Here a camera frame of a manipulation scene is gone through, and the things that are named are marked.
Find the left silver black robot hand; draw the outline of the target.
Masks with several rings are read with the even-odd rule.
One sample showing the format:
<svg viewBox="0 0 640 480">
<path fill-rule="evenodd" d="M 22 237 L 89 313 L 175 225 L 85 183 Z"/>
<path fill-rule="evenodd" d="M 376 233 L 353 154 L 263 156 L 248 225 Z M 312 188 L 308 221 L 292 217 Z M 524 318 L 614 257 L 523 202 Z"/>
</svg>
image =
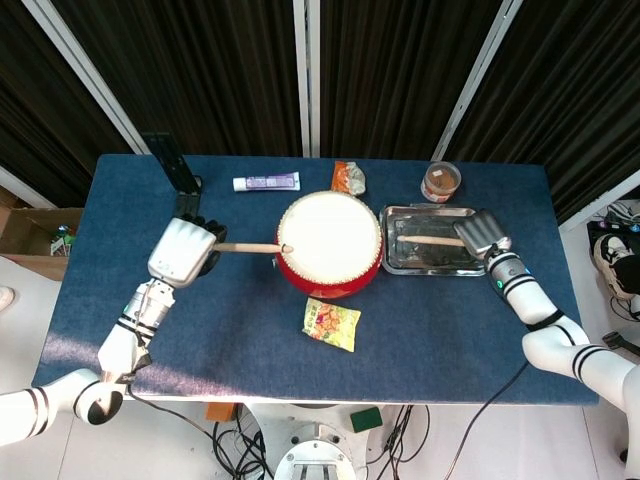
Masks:
<svg viewBox="0 0 640 480">
<path fill-rule="evenodd" d="M 215 220 L 199 225 L 174 217 L 149 257 L 148 271 L 174 288 L 185 288 L 213 269 L 221 256 L 213 246 L 226 236 L 227 228 Z"/>
</svg>

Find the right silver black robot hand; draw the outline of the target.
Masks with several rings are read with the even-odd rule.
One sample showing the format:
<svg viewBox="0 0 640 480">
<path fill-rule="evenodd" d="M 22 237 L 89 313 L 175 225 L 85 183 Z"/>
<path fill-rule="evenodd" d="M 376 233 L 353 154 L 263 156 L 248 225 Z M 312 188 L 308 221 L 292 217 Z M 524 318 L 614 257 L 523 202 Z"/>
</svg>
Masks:
<svg viewBox="0 0 640 480">
<path fill-rule="evenodd" d="M 453 223 L 453 228 L 469 254 L 478 260 L 483 260 L 494 247 L 505 251 L 511 249 L 511 237 L 487 209 L 461 217 Z"/>
</svg>

